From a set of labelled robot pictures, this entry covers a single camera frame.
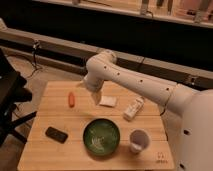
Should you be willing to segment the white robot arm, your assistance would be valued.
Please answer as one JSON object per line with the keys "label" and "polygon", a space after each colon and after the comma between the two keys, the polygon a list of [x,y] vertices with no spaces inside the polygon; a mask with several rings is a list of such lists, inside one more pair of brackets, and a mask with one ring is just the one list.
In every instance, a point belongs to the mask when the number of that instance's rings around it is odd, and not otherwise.
{"label": "white robot arm", "polygon": [[131,71],[104,50],[86,63],[84,85],[99,92],[105,80],[117,83],[182,118],[178,171],[213,171],[213,89],[196,90],[183,84]]}

